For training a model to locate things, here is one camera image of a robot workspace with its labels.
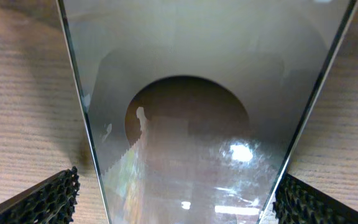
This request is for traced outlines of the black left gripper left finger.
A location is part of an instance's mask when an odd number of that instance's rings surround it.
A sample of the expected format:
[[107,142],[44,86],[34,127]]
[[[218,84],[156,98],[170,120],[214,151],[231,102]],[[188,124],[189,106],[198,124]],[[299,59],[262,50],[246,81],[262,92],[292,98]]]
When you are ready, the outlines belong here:
[[80,189],[76,167],[62,170],[0,203],[0,224],[69,224]]

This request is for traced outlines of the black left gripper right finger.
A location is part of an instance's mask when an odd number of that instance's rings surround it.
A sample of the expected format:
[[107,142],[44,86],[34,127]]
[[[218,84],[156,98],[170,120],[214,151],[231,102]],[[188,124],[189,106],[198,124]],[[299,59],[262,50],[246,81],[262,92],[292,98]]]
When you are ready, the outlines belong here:
[[358,224],[358,211],[290,174],[275,191],[273,211],[282,224]]

